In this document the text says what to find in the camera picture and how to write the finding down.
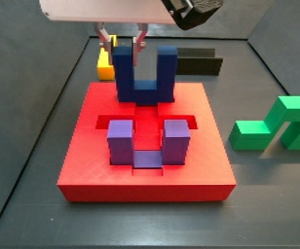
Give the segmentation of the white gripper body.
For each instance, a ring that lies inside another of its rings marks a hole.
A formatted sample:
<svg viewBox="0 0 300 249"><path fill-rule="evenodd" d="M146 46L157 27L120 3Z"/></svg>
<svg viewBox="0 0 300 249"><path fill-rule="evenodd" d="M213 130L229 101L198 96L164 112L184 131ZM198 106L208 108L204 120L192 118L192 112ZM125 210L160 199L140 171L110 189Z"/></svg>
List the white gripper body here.
<svg viewBox="0 0 300 249"><path fill-rule="evenodd" d="M174 24L161 0L39 0L51 20Z"/></svg>

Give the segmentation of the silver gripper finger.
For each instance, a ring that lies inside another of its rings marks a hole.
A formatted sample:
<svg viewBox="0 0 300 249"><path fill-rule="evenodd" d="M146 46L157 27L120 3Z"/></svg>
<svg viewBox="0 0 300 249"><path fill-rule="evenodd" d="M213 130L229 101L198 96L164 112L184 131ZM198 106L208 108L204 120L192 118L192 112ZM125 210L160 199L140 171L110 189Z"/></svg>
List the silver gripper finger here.
<svg viewBox="0 0 300 249"><path fill-rule="evenodd" d="M138 23L138 33L137 36L132 40L132 48L133 48L133 65L137 65L138 53L145 49L146 43L144 41L148 34L148 23Z"/></svg>
<svg viewBox="0 0 300 249"><path fill-rule="evenodd" d="M112 42L112 37L105 28L105 23L94 22L93 26L94 26L94 31L101 40L100 47L104 48L105 51L109 53L109 62L113 62L113 42Z"/></svg>

